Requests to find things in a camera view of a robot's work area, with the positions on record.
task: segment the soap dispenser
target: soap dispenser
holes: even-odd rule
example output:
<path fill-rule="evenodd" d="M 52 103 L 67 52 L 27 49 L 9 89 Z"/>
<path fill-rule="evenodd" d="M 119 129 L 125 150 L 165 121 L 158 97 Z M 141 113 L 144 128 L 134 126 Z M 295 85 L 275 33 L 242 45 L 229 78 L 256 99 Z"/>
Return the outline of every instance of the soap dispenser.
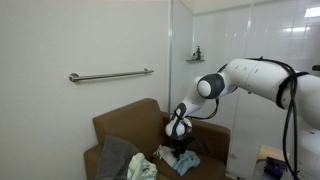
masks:
<path fill-rule="evenodd" d="M 196 55 L 197 55 L 197 60 L 201 59 L 201 51 L 200 51 L 200 46 L 198 46 L 198 49 L 196 51 Z"/>

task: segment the couch cushion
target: couch cushion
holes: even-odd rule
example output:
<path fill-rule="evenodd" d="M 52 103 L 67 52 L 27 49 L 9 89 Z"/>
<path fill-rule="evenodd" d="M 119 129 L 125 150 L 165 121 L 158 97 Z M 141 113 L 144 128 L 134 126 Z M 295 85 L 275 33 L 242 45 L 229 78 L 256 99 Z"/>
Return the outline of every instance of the couch cushion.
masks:
<path fill-rule="evenodd" d="M 165 125 L 161 111 L 154 99 L 143 99 L 118 108 L 93 119 L 99 144 L 106 135 L 130 141 L 147 160 L 165 142 Z"/>
<path fill-rule="evenodd" d="M 190 168 L 183 176 L 180 176 L 179 173 L 171 168 L 164 160 L 155 158 L 152 160 L 152 163 L 157 166 L 159 173 L 172 180 L 225 180 L 226 167 L 223 162 L 199 153 L 197 153 L 197 156 L 200 158 L 199 166 Z"/>

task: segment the blue towel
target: blue towel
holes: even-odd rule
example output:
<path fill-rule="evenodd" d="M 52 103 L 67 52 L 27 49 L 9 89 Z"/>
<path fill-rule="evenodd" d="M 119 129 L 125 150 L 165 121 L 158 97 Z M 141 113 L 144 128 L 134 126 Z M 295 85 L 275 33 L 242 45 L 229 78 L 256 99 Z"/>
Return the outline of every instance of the blue towel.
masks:
<path fill-rule="evenodd" d="M 184 154 L 180 154 L 179 160 L 174 165 L 175 169 L 180 176 L 184 175 L 189 168 L 197 167 L 200 164 L 200 159 L 196 153 L 192 151 L 186 151 Z"/>

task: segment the brown couch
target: brown couch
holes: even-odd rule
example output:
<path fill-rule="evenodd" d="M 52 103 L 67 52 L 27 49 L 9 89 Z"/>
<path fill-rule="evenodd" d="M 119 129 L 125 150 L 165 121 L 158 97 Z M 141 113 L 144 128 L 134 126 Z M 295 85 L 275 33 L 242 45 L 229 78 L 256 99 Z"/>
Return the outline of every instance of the brown couch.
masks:
<path fill-rule="evenodd" d="M 93 119 L 98 144 L 84 153 L 88 180 L 94 180 L 104 138 L 112 135 L 127 140 L 142 152 L 158 169 L 157 179 L 211 179 L 225 180 L 229 151 L 230 130 L 203 121 L 192 120 L 195 141 L 187 149 L 200 158 L 198 167 L 190 168 L 183 176 L 153 157 L 160 144 L 171 146 L 165 134 L 169 114 L 161 112 L 154 99 L 143 99 Z"/>

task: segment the gray cloth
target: gray cloth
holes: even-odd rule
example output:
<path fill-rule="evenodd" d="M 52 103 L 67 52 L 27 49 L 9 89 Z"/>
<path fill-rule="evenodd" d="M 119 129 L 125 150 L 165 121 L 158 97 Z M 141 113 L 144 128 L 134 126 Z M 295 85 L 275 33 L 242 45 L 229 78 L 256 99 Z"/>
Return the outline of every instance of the gray cloth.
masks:
<path fill-rule="evenodd" d="M 96 180 L 127 179 L 131 158 L 138 152 L 139 149 L 130 142 L 114 136 L 106 136 Z"/>

